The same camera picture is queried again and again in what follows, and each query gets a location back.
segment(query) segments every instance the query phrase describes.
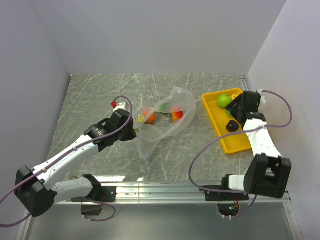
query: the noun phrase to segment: green apple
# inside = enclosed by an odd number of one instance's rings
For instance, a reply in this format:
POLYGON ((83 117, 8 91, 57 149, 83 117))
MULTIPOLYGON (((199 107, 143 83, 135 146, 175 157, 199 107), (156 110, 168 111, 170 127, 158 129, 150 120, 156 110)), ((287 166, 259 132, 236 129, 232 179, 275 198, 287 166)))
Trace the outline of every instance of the green apple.
POLYGON ((218 99, 216 100, 218 106, 220 108, 225 108, 229 103, 232 102, 232 97, 229 94, 221 94, 218 99))
POLYGON ((226 110, 225 113, 226 113, 226 115, 227 115, 229 118, 233 118, 233 116, 231 115, 231 113, 230 113, 229 110, 226 110))

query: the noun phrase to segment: gray wall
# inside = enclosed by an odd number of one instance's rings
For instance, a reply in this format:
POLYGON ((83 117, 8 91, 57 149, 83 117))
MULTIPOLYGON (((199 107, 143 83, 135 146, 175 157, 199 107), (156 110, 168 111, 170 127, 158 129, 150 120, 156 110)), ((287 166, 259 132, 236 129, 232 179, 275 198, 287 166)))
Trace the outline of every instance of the gray wall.
MULTIPOLYGON (((27 0, 0 1, 0 196, 15 185, 17 170, 47 159, 69 84, 57 51, 27 0)), ((0 221, 13 223, 24 207, 11 195, 0 221)), ((15 239, 18 227, 0 228, 15 239)))
MULTIPOLYGON (((292 125, 271 129, 292 161, 289 192, 304 239, 320 239, 320 2, 288 0, 249 71, 252 90, 273 90, 289 100, 292 125)), ((269 123, 284 123, 288 110, 269 98, 269 123)))
POLYGON ((286 0, 29 0, 71 74, 247 74, 286 0))

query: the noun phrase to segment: clear plastic bag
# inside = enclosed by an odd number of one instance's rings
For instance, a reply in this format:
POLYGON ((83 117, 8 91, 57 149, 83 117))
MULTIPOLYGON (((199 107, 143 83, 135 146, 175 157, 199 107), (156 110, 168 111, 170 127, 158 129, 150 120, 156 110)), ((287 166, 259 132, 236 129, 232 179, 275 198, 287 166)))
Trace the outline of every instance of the clear plastic bag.
POLYGON ((196 109, 193 93, 180 87, 174 87, 170 96, 158 104, 139 108, 133 115, 133 128, 140 158, 146 160, 162 139, 184 130, 194 118, 196 109))

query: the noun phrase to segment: tray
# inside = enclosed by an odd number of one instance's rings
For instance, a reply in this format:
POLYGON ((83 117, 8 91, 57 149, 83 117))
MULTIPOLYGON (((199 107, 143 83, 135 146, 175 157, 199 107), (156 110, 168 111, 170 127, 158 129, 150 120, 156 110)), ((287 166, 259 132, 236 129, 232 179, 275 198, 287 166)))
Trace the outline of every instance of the tray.
MULTIPOLYGON (((221 94, 232 95, 241 94, 242 92, 243 91, 240 88, 232 88, 223 91, 210 92, 202 95, 203 106, 218 137, 229 133, 229 131, 226 129, 226 125, 230 120, 235 119, 228 117, 226 114, 226 110, 218 106, 217 98, 221 94)), ((246 134, 228 136, 221 139, 220 144, 225 154, 235 154, 251 149, 251 144, 246 134)))

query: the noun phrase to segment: marble table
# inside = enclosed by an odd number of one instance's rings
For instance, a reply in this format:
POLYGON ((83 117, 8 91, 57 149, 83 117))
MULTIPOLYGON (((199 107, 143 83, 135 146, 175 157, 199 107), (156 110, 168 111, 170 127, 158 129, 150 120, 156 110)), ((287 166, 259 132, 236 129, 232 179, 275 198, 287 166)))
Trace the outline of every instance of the marble table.
MULTIPOLYGON (((92 174, 102 182, 188 181, 193 157, 216 134, 204 110, 204 93, 240 88, 238 75, 218 74, 87 74, 73 75, 66 93, 48 158, 53 157, 83 134, 90 125, 111 116, 110 102, 125 95, 137 110, 166 98, 173 87, 192 91, 197 111, 191 124, 175 137, 162 140, 147 160, 139 158, 135 144, 116 142, 88 158, 63 180, 92 174)), ((194 166, 197 181, 221 181, 225 174, 243 174, 253 159, 252 151, 225 155, 220 144, 209 148, 194 166)))

